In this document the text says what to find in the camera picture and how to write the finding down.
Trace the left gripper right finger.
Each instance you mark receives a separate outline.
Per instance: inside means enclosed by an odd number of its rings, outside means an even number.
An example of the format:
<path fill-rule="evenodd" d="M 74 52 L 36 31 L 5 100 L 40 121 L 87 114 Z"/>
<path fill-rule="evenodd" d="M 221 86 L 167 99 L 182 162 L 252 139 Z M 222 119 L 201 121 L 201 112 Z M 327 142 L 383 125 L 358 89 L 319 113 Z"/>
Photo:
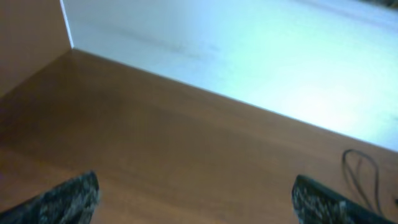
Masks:
<path fill-rule="evenodd" d="M 296 176 L 292 205 L 303 224 L 394 224 L 305 175 Z"/>

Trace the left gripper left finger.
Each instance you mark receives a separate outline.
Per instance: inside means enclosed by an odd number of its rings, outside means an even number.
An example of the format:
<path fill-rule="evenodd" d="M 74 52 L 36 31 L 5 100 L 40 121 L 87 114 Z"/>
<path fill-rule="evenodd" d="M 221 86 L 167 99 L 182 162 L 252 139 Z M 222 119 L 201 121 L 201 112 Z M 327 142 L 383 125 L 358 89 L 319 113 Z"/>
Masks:
<path fill-rule="evenodd" d="M 89 224 L 99 200 L 90 170 L 1 212 L 1 224 Z"/>

